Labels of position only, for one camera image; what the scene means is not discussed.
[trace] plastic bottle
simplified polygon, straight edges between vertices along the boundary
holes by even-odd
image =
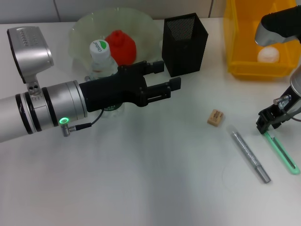
[[[89,70],[91,80],[108,77],[117,73],[117,63],[112,58],[109,44],[105,40],[95,40],[90,44],[92,64]],[[116,117],[124,112],[124,104],[104,109],[103,117]]]

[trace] wall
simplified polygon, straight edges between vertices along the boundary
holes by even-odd
[[[222,17],[227,0],[1,0],[0,24],[66,22],[104,7],[132,7],[154,19],[196,12]]]

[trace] white table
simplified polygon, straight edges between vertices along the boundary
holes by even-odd
[[[49,129],[0,144],[1,226],[283,226],[301,219],[301,176],[291,175],[256,129],[260,110],[289,86],[243,82],[227,73],[221,18],[202,19],[209,33],[200,72],[182,76],[170,99],[123,116],[100,119],[92,128],[63,137]],[[163,29],[163,22],[156,21]],[[84,73],[68,56],[74,23],[34,24],[55,66],[40,73],[40,85],[77,79]],[[0,25],[0,97],[26,91]],[[168,72],[146,76],[149,85]],[[213,109],[225,120],[207,124]],[[91,121],[91,114],[82,122]],[[272,182],[263,184],[226,132],[236,126]],[[301,125],[276,131],[301,167]]]

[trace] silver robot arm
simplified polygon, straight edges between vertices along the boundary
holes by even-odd
[[[170,98],[171,91],[181,88],[180,78],[150,87],[146,85],[143,76],[162,72],[162,61],[152,65],[143,61],[120,66],[113,76],[82,84],[70,81],[41,88],[36,74],[54,64],[39,27],[8,29],[8,39],[28,91],[0,99],[0,142],[56,126],[69,130],[69,122],[87,117],[88,112],[123,102],[144,107]],[[77,125],[72,131],[91,126],[92,123]]]
[[[261,19],[256,31],[255,42],[260,46],[301,40],[301,6],[271,13]],[[292,74],[290,87],[274,99],[273,105],[259,112],[257,129],[265,133],[269,126],[278,128],[283,122],[301,113],[301,66]]]

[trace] red object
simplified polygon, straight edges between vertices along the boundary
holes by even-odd
[[[108,42],[111,56],[118,66],[131,65],[136,60],[135,42],[121,30],[113,31],[105,40]]]

